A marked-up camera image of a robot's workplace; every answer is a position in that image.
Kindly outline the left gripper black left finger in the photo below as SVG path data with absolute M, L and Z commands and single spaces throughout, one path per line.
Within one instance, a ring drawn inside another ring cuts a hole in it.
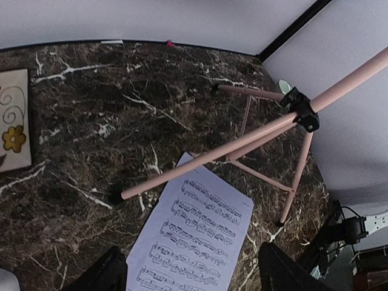
M 119 247 L 111 247 L 74 282 L 61 290 L 126 290 L 125 255 Z

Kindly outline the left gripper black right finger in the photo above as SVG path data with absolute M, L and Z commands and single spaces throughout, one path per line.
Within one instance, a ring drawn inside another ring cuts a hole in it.
M 262 290 L 332 290 L 303 270 L 272 242 L 261 244 L 258 265 Z

